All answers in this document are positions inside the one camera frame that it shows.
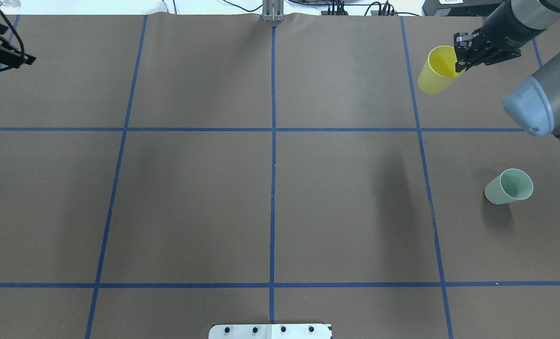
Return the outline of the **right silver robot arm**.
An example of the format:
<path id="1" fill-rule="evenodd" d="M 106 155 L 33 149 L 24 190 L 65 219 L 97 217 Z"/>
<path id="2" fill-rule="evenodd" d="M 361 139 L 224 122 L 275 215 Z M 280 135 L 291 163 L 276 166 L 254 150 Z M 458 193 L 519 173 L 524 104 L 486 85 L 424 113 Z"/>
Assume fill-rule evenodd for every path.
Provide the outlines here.
<path id="1" fill-rule="evenodd" d="M 453 36 L 460 72 L 521 56 L 521 48 L 560 20 L 560 0 L 506 0 L 472 33 Z M 504 111 L 534 137 L 560 141 L 560 52 L 503 100 Z"/>

